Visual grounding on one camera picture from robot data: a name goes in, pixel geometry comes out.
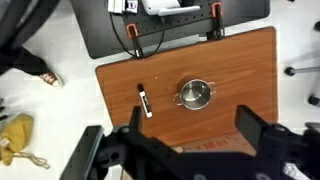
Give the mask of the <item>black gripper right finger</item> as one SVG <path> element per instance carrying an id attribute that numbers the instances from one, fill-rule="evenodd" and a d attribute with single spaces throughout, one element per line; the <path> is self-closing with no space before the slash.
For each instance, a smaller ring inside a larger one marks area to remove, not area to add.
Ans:
<path id="1" fill-rule="evenodd" d="M 284 127 L 268 123 L 246 105 L 236 107 L 235 127 L 257 156 L 279 156 L 284 151 Z"/>

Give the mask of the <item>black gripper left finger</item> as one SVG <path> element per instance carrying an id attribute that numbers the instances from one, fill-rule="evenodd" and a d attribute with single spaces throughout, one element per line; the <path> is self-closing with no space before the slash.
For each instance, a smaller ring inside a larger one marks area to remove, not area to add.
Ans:
<path id="1" fill-rule="evenodd" d="M 172 157 L 174 150 L 154 137 L 142 133 L 142 109 L 134 106 L 129 120 L 129 139 L 133 152 L 144 157 Z"/>

